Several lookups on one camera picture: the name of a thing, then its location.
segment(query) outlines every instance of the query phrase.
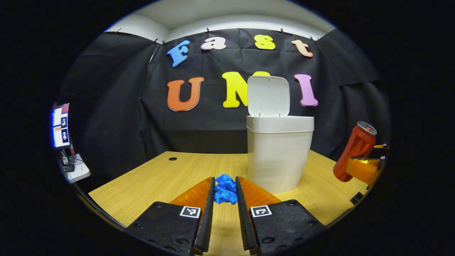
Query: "blue glove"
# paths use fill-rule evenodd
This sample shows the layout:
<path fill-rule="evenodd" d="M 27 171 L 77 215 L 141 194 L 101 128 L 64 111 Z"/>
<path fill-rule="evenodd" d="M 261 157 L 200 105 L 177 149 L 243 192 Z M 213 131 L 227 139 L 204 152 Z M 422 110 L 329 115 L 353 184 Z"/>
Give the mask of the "blue glove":
<path fill-rule="evenodd" d="M 215 186 L 214 201 L 218 204 L 231 202 L 232 205 L 237 203 L 237 193 L 234 180 L 227 174 L 222 174 L 215 179 L 218 184 Z"/>

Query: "monitor screen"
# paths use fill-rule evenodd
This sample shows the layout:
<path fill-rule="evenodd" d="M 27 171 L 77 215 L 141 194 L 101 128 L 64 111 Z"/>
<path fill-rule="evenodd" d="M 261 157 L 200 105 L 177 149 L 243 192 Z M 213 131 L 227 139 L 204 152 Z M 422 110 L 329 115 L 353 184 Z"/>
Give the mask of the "monitor screen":
<path fill-rule="evenodd" d="M 55 148 L 68 148 L 70 135 L 68 133 L 68 108 L 70 104 L 57 106 L 52 114 L 52 133 Z"/>

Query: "black backdrop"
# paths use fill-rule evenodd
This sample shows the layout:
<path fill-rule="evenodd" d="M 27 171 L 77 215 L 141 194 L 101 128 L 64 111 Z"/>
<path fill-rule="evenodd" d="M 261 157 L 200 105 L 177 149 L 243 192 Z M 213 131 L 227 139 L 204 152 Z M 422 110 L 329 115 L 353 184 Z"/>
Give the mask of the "black backdrop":
<path fill-rule="evenodd" d="M 255 46 L 268 35 L 274 50 Z M 223 37 L 222 50 L 202 50 L 209 37 Z M 188 58 L 172 67 L 167 52 L 189 40 Z M 303 56 L 293 40 L 313 53 Z M 311 149 L 333 160 L 340 156 L 357 121 L 378 130 L 377 143 L 389 141 L 390 115 L 380 77 L 360 49 L 333 30 L 317 41 L 262 29 L 227 29 L 186 36 L 165 45 L 124 33 L 103 33 L 70 69 L 58 103 L 70 103 L 70 133 L 91 176 L 79 184 L 87 192 L 164 151 L 246 153 L 248 108 L 225 108 L 225 72 L 246 81 L 256 71 L 284 77 L 290 87 L 292 116 L 313 116 Z M 302 106 L 295 74 L 312 77 L 318 105 Z M 197 105 L 176 112 L 167 106 L 167 83 L 184 80 L 180 100 L 190 97 L 192 77 L 204 77 Z"/>

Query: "yellow letter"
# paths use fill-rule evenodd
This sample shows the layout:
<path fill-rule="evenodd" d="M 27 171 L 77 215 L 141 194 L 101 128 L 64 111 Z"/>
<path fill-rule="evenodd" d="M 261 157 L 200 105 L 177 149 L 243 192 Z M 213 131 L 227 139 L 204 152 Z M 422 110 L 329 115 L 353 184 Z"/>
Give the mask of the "yellow letter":
<path fill-rule="evenodd" d="M 270 73 L 257 71 L 253 76 L 270 76 Z M 226 101 L 223 102 L 225 108 L 236 108 L 240 102 L 236 99 L 235 93 L 245 106 L 248 106 L 248 84 L 242 78 L 239 72 L 226 72 L 222 75 L 226 79 Z"/>
<path fill-rule="evenodd" d="M 256 42 L 254 44 L 259 49 L 266 49 L 266 50 L 275 49 L 275 44 L 272 42 L 273 38 L 271 38 L 270 36 L 255 35 L 254 39 L 256 40 Z"/>

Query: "table surface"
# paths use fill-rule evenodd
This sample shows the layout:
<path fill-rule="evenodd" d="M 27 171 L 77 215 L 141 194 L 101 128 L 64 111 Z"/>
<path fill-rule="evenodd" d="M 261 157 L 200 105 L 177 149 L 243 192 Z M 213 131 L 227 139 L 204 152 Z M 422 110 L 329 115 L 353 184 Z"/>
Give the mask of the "table surface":
<path fill-rule="evenodd" d="M 282 201 L 299 201 L 327 225 L 353 207 L 351 198 L 366 193 L 367 184 L 341 182 L 333 174 L 335 162 L 310 151 L 297 188 L 274 194 Z M 247 154 L 164 152 L 143 165 L 90 192 L 90 197 L 114 219 L 129 226 L 153 202 L 170 202 L 208 177 L 228 174 L 247 177 Z M 243 250 L 237 204 L 213 206 L 212 234 L 207 256 L 249 255 Z"/>

